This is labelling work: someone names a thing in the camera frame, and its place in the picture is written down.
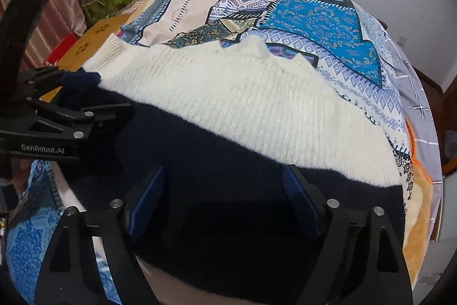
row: red object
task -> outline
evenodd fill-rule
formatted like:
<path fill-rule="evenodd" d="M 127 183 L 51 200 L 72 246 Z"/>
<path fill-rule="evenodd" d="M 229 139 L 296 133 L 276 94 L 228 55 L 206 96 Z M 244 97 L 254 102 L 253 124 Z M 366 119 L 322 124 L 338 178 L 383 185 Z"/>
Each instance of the red object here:
<path fill-rule="evenodd" d="M 46 65 L 46 63 L 55 65 L 64 56 L 64 54 L 67 53 L 70 47 L 77 42 L 77 40 L 78 39 L 73 33 L 68 34 L 65 38 L 62 39 L 59 45 L 53 49 L 53 51 L 44 61 L 43 65 Z"/>

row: orange fabric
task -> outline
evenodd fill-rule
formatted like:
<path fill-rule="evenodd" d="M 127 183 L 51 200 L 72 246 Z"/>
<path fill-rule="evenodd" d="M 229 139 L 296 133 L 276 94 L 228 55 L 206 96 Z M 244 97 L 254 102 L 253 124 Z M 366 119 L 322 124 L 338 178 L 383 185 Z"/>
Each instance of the orange fabric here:
<path fill-rule="evenodd" d="M 420 171 L 424 174 L 424 177 L 426 178 L 426 180 L 430 184 L 433 184 L 432 179 L 428 176 L 428 174 L 426 173 L 426 170 L 424 169 L 424 167 L 422 167 L 422 164 L 420 164 L 420 162 L 416 159 L 416 142 L 414 141 L 413 128 L 411 127 L 410 123 L 407 120 L 405 120 L 405 121 L 406 121 L 406 129 L 408 131 L 408 139 L 410 140 L 411 162 L 420 169 Z"/>
<path fill-rule="evenodd" d="M 408 120 L 405 119 L 406 122 L 406 130 L 408 131 L 408 138 L 410 139 L 410 149 L 411 149 L 411 157 L 416 157 L 416 141 L 414 141 L 414 132 L 413 128 L 411 127 Z"/>
<path fill-rule="evenodd" d="M 416 221 L 407 236 L 407 243 L 403 247 L 403 256 L 413 287 L 416 284 L 419 270 L 427 252 L 430 206 L 433 195 L 433 185 L 427 182 L 427 175 L 418 166 L 418 163 L 413 162 L 414 188 L 412 202 L 419 204 L 420 207 Z"/>

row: gray checkered fabric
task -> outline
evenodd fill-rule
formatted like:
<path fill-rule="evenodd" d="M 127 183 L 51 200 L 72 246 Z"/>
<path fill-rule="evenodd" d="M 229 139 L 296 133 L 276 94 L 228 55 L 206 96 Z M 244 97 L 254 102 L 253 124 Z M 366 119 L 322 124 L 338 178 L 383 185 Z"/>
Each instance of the gray checkered fabric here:
<path fill-rule="evenodd" d="M 416 158 L 433 180 L 433 197 L 429 226 L 430 236 L 443 192 L 443 175 L 441 171 L 438 137 L 436 135 L 430 105 L 416 72 L 400 46 L 389 36 L 387 37 L 386 46 L 392 53 L 396 77 L 395 83 L 402 100 L 403 115 L 410 123 L 414 132 Z"/>

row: yellow object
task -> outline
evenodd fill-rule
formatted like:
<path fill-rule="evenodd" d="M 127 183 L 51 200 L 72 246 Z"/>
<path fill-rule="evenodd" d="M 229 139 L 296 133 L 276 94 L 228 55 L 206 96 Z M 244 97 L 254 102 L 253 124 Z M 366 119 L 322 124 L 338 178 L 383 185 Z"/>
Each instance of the yellow object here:
<path fill-rule="evenodd" d="M 120 26 L 130 17 L 129 14 L 113 16 L 103 19 L 92 26 L 57 62 L 60 69 L 78 70 L 101 45 L 107 40 L 111 33 L 118 32 Z M 50 102 L 60 90 L 59 88 L 41 96 L 41 100 Z"/>

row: white knit sweater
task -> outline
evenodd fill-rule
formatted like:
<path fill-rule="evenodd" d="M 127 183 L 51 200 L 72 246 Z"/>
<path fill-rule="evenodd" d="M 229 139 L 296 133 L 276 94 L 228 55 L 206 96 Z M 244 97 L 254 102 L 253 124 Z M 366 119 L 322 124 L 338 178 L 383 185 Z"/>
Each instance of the white knit sweater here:
<path fill-rule="evenodd" d="M 257 36 L 173 49 L 112 35 L 83 66 L 101 88 L 157 106 L 283 164 L 332 169 L 377 186 L 399 185 L 383 130 L 297 54 L 269 53 Z"/>

